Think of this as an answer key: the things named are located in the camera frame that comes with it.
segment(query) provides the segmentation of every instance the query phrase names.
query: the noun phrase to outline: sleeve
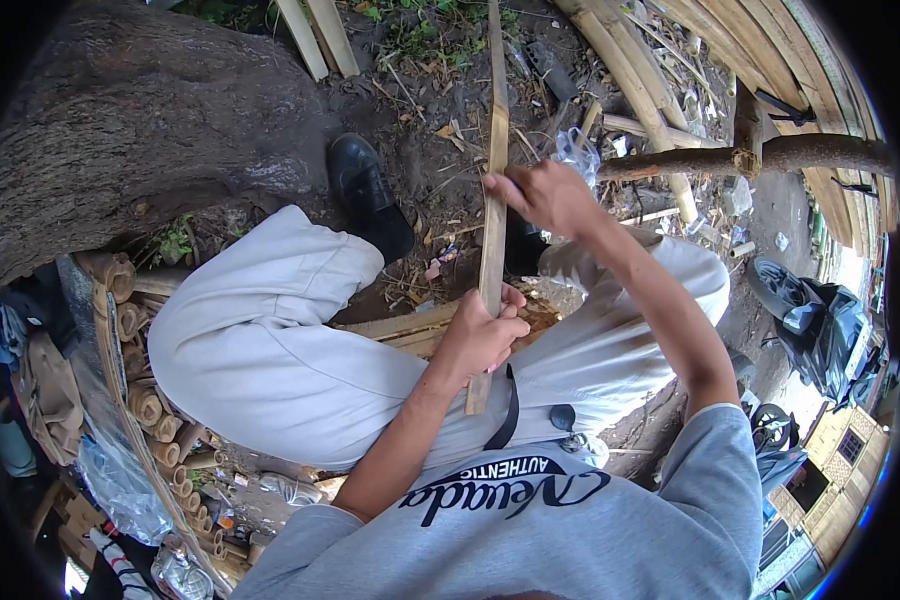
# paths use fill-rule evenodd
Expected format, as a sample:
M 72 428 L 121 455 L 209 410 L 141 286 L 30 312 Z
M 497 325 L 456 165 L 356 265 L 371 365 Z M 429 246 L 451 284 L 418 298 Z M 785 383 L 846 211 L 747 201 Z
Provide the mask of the sleeve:
M 326 550 L 364 526 L 359 518 L 329 504 L 303 507 L 266 546 L 257 563 L 240 580 L 230 600 L 284 597 L 283 587 Z
M 740 407 L 714 404 L 693 414 L 676 437 L 662 475 L 660 498 L 728 539 L 756 573 L 763 492 L 750 422 Z

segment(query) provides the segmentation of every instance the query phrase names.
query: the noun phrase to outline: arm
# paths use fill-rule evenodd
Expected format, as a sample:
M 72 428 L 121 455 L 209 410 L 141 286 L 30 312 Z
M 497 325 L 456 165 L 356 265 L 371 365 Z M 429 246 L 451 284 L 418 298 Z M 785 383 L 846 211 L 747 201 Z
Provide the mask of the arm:
M 430 365 L 384 432 L 340 487 L 333 505 L 370 522 L 405 495 L 420 476 L 450 403 L 477 374 L 494 371 L 510 345 L 530 333 L 516 317 L 527 299 L 504 284 L 500 317 L 492 318 L 476 290 L 456 309 Z
M 711 404 L 739 403 L 733 366 L 693 297 L 600 208 L 570 167 L 544 160 L 509 166 L 484 185 L 528 221 L 576 241 L 613 273 L 647 320 L 660 350 L 687 386 L 687 419 Z

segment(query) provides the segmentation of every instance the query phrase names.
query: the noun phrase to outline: forearm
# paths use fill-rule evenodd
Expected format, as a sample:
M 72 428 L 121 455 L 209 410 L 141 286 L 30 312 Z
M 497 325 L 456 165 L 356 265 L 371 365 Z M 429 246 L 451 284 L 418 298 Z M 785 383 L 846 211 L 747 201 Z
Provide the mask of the forearm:
M 366 523 L 405 495 L 420 476 L 459 390 L 428 366 L 396 417 L 354 466 L 333 505 Z
M 708 404 L 737 402 L 730 357 L 684 286 L 610 217 L 579 243 L 612 272 L 640 309 L 667 362 L 687 386 L 687 414 Z

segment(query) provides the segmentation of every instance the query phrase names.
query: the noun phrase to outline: gray t-shirt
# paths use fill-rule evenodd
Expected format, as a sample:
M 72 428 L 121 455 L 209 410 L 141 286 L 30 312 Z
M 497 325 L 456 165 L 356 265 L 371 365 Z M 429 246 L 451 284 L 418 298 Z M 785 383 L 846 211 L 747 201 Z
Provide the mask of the gray t-shirt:
M 481 452 L 366 525 L 298 510 L 230 598 L 749 598 L 761 526 L 750 425 L 718 404 L 683 427 L 657 493 L 554 442 Z

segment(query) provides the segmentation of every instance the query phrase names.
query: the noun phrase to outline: left hand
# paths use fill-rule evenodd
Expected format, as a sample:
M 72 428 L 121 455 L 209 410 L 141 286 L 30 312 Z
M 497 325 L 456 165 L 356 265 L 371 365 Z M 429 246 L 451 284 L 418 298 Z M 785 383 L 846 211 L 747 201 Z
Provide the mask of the left hand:
M 516 316 L 517 309 L 527 305 L 527 298 L 504 283 L 501 300 L 498 318 L 487 312 L 475 289 L 460 301 L 428 367 L 453 386 L 454 392 L 471 378 L 497 369 L 510 356 L 514 340 L 530 333 L 527 321 Z

